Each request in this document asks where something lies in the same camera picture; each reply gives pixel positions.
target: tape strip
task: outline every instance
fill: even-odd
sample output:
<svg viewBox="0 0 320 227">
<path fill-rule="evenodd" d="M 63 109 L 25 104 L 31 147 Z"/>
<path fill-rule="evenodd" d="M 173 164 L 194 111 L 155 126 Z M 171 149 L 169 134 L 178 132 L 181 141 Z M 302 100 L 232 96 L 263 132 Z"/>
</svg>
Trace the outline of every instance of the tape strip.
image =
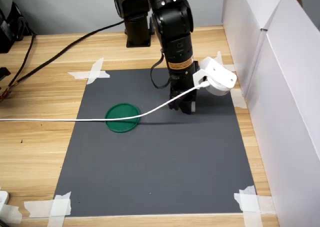
<svg viewBox="0 0 320 227">
<path fill-rule="evenodd" d="M 275 214 L 275 207 L 271 196 L 256 195 L 254 186 L 248 186 L 239 193 L 234 193 L 234 199 L 243 211 L 245 227 L 262 227 L 261 214 Z"/>
<path fill-rule="evenodd" d="M 24 207 L 29 211 L 29 218 L 49 218 L 48 227 L 62 227 L 65 216 L 71 214 L 71 192 L 56 195 L 52 200 L 26 201 Z"/>
<path fill-rule="evenodd" d="M 233 88 L 230 90 L 232 102 L 234 107 L 239 107 L 242 109 L 247 109 L 247 103 L 245 98 L 242 96 L 242 91 L 239 88 Z"/>
<path fill-rule="evenodd" d="M 232 72 L 235 72 L 235 71 L 236 71 L 234 64 L 224 64 L 223 66 L 224 66 L 228 71 L 232 71 Z"/>
<path fill-rule="evenodd" d="M 22 214 L 19 212 L 18 206 L 0 204 L 0 219 L 8 224 L 20 224 Z"/>
<path fill-rule="evenodd" d="M 86 84 L 90 85 L 98 78 L 110 78 L 109 74 L 101 71 L 103 63 L 104 58 L 101 58 L 92 65 L 91 71 L 68 72 L 68 74 L 72 75 L 76 80 L 88 79 Z"/>
<path fill-rule="evenodd" d="M 56 195 L 55 199 L 42 200 L 42 201 L 26 201 L 24 202 L 24 208 L 29 211 L 29 218 L 49 218 L 51 211 L 55 205 L 65 205 L 65 201 L 70 199 L 70 193 L 65 195 Z M 71 203 L 67 203 L 67 209 L 64 213 L 65 216 L 71 214 Z"/>
<path fill-rule="evenodd" d="M 71 211 L 70 195 L 71 192 L 63 196 L 55 196 L 47 227 L 62 227 L 64 225 L 65 215 L 67 214 L 68 209 Z"/>
</svg>

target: green lid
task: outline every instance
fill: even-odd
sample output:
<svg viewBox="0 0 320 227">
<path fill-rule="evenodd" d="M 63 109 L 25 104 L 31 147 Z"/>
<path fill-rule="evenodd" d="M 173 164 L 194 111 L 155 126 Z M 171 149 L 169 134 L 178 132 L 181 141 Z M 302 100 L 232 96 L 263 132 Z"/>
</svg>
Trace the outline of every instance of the green lid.
<svg viewBox="0 0 320 227">
<path fill-rule="evenodd" d="M 137 107 L 129 103 L 119 103 L 113 106 L 105 114 L 106 119 L 116 119 L 140 115 Z M 125 133 L 133 130 L 139 123 L 140 118 L 133 118 L 119 121 L 106 121 L 105 124 L 108 128 L 116 133 Z"/>
</svg>

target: wooden table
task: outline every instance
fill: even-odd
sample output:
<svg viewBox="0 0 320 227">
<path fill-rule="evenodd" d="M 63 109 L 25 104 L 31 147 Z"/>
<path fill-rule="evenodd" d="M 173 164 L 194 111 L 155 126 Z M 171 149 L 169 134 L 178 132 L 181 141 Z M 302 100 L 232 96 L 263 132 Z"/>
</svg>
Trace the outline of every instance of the wooden table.
<svg viewBox="0 0 320 227">
<path fill-rule="evenodd" d="M 21 76 L 47 61 L 82 34 L 37 36 Z M 18 71 L 30 44 L 30 37 L 16 42 L 0 65 L 12 75 L 0 82 L 5 87 Z M 74 79 L 68 72 L 90 71 L 104 58 L 102 70 L 147 69 L 159 60 L 160 44 L 152 37 L 151 47 L 126 48 L 122 32 L 98 33 L 79 43 L 56 61 L 19 84 L 0 103 L 0 118 L 75 119 L 86 79 Z M 192 34 L 195 60 L 215 57 L 221 51 L 224 64 L 233 60 L 223 26 L 198 27 Z M 249 159 L 257 194 L 270 196 L 268 181 L 247 108 L 235 108 Z M 74 128 L 71 122 L 0 122 L 0 186 L 10 193 L 9 205 L 19 206 L 23 220 L 19 226 L 47 226 L 48 220 L 28 219 L 24 201 L 52 200 Z M 262 215 L 263 226 L 278 226 L 277 216 Z M 159 227 L 205 226 L 242 227 L 242 214 L 153 215 L 116 217 L 66 217 L 64 226 Z"/>
</svg>

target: white box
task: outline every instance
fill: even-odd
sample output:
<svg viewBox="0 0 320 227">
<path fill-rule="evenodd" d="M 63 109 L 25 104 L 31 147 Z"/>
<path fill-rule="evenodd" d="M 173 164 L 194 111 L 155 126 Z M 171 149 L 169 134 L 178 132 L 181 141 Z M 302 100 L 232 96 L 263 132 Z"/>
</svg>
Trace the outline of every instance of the white box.
<svg viewBox="0 0 320 227">
<path fill-rule="evenodd" d="M 224 0 L 222 22 L 246 97 L 266 31 L 280 0 Z"/>
<path fill-rule="evenodd" d="M 247 104 L 282 227 L 320 226 L 320 32 L 281 0 Z"/>
</svg>

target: white wall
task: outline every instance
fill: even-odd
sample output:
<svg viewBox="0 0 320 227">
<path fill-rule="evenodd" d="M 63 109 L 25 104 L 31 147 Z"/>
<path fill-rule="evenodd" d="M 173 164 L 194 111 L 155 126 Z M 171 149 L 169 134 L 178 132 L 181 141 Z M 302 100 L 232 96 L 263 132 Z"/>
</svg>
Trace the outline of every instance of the white wall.
<svg viewBox="0 0 320 227">
<path fill-rule="evenodd" d="M 121 21 L 114 0 L 13 0 L 39 35 L 87 33 Z M 195 26 L 221 25 L 223 0 L 188 0 Z M 122 31 L 124 25 L 110 31 Z"/>
</svg>

